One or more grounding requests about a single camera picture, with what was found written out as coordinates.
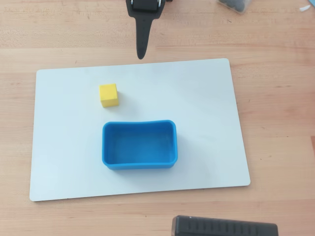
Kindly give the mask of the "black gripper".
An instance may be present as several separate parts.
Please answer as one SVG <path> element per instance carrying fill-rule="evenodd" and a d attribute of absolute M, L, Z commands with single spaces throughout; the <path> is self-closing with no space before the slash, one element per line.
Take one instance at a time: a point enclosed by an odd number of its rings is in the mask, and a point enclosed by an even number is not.
<path fill-rule="evenodd" d="M 136 52 L 143 59 L 148 47 L 153 20 L 159 19 L 163 11 L 162 0 L 126 0 L 128 15 L 136 22 Z"/>

